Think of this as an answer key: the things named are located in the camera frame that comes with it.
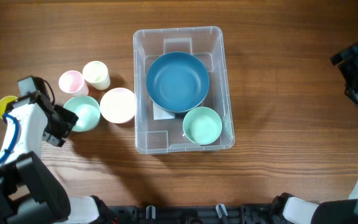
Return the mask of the mint green bowl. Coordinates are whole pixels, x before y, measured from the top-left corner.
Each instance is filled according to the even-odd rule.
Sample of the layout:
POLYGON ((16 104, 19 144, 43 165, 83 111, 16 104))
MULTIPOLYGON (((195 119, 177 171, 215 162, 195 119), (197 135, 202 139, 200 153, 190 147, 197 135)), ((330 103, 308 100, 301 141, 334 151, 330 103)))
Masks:
POLYGON ((99 103, 90 96, 75 96, 68 100, 63 107, 78 117, 72 131, 90 131, 99 123, 101 117, 99 103))
POLYGON ((190 110, 183 119, 183 132, 193 143, 208 145, 221 134, 223 122, 215 110, 200 106, 190 110))

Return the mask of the cream plastic cup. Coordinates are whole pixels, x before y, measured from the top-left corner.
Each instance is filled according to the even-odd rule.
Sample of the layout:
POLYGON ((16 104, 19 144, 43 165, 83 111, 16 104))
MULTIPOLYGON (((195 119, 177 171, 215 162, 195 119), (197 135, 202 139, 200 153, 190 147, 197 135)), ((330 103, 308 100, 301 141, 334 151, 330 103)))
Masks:
POLYGON ((83 78, 97 90, 105 90, 110 86, 107 66, 100 61, 92 61, 83 67, 83 78))

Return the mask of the pink plastic bowl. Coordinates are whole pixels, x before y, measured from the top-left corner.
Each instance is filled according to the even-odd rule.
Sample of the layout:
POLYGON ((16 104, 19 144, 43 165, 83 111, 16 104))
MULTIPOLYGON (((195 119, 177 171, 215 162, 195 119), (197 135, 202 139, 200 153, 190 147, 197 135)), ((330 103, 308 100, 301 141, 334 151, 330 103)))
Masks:
POLYGON ((113 88, 103 95, 100 110, 110 123, 129 122, 136 112, 135 94, 127 88, 113 88))

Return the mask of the yellow plastic cup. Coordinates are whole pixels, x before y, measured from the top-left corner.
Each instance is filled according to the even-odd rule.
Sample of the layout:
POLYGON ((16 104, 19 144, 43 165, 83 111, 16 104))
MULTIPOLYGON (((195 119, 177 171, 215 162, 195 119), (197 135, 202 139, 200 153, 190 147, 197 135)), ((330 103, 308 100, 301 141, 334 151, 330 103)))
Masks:
POLYGON ((4 98, 0 99, 0 118, 2 119, 3 114, 5 113, 6 106, 8 103, 17 100, 16 96, 5 96, 4 98))

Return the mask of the dark blue plate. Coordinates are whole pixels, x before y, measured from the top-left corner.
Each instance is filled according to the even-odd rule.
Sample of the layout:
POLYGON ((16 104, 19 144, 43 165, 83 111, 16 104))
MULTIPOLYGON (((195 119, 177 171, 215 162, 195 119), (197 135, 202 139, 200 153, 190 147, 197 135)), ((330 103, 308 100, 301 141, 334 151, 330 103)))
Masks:
POLYGON ((206 98, 210 77, 204 64, 195 56, 171 52, 151 64, 145 85, 150 99, 159 108, 184 113, 206 98))

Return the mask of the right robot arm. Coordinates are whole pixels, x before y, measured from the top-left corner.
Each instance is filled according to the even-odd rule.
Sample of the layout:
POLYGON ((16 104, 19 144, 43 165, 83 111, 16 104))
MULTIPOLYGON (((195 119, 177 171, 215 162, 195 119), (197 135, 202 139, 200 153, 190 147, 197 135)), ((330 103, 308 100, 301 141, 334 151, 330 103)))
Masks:
MULTIPOLYGON (((344 94, 358 107, 358 43, 331 57, 345 84, 344 94)), ((358 223, 358 180, 347 200, 316 204, 283 194, 270 206, 269 219, 287 223, 358 223)))

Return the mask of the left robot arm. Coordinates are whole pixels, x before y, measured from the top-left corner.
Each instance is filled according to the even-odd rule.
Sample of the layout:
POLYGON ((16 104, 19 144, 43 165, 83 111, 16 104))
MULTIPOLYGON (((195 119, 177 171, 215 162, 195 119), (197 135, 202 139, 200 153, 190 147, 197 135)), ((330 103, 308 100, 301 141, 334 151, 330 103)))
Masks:
POLYGON ((7 129, 0 151, 0 223, 108 223, 111 214, 99 198, 69 197, 40 159, 42 142, 63 146, 77 115, 55 104, 42 78, 17 84, 21 95, 2 115, 7 129))

